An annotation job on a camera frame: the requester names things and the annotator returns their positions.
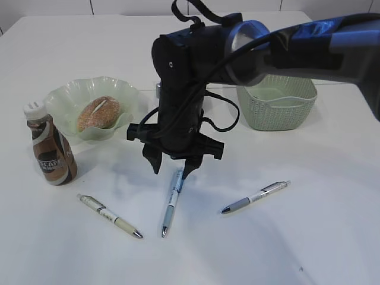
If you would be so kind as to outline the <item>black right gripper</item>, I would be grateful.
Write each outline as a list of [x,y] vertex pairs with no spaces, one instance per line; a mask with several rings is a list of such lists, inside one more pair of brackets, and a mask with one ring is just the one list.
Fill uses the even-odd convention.
[[159,106],[147,116],[158,114],[156,123],[129,125],[126,138],[140,140],[143,144],[142,155],[151,164],[157,175],[162,163],[162,154],[173,159],[185,159],[182,179],[198,169],[204,155],[220,160],[224,144],[201,133],[204,122],[203,102],[210,92],[206,87],[197,89],[197,83],[182,87],[171,86],[161,80]]

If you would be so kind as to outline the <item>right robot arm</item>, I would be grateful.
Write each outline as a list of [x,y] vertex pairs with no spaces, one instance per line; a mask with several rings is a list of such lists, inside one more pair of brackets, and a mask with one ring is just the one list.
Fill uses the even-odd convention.
[[156,123],[131,124],[128,140],[144,144],[143,156],[158,173],[162,156],[184,160],[184,175],[204,155],[220,159],[223,143],[200,132],[202,104],[210,83],[254,86],[267,75],[339,81],[356,85],[379,116],[379,14],[363,13],[311,21],[269,31],[241,13],[219,17],[194,1],[200,17],[172,12],[191,25],[160,35],[151,56],[160,77]]

